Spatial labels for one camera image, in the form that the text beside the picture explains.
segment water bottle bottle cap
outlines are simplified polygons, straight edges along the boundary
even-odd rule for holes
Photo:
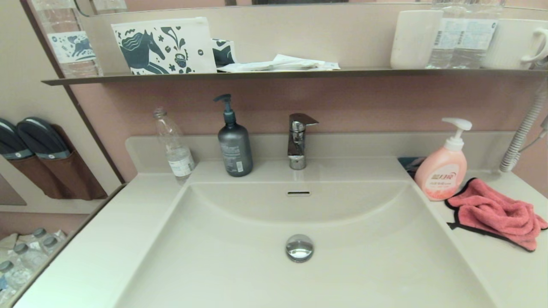
[[[11,261],[4,261],[0,263],[0,272],[7,273],[13,268],[13,263]]]
[[[21,243],[21,244],[17,244],[15,246],[15,248],[13,248],[13,251],[16,253],[16,254],[24,254],[26,253],[28,250],[28,246],[27,244],[25,243]]]
[[[48,237],[48,239],[44,241],[44,246],[48,248],[55,246],[55,244],[57,244],[57,239],[53,236]]]
[[[155,119],[159,119],[159,118],[165,117],[167,114],[168,112],[164,108],[159,107],[154,110],[153,115]]]
[[[45,231],[44,228],[38,228],[36,229],[32,235],[34,235],[34,237],[36,238],[41,238],[42,236],[44,236],[47,232]]]

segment soap dispenser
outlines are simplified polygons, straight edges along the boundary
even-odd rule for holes
[[[451,198],[463,182],[467,168],[461,135],[472,128],[472,123],[459,118],[443,118],[442,121],[455,125],[456,134],[430,154],[415,175],[415,182],[431,201]]]
[[[214,101],[225,103],[225,126],[219,131],[218,138],[226,172],[232,176],[247,175],[253,169],[247,129],[236,123],[236,115],[230,107],[230,94],[218,96]]]

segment white mug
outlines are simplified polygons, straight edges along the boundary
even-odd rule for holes
[[[548,21],[501,19],[482,66],[488,69],[528,70],[548,56]]]
[[[440,10],[399,13],[390,59],[393,69],[412,70],[426,67],[442,16],[443,11]]]

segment brown pocket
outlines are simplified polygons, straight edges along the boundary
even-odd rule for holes
[[[93,200],[107,197],[78,151],[74,150],[67,158],[40,161],[67,187],[73,199]]]
[[[44,194],[53,199],[72,199],[71,191],[38,159],[36,155],[8,161],[31,180]]]

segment pink washcloth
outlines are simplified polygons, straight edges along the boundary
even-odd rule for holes
[[[477,178],[447,199],[446,205],[455,210],[455,223],[449,224],[453,229],[461,227],[504,239],[529,252],[535,251],[540,230],[548,229],[532,204],[510,199]]]

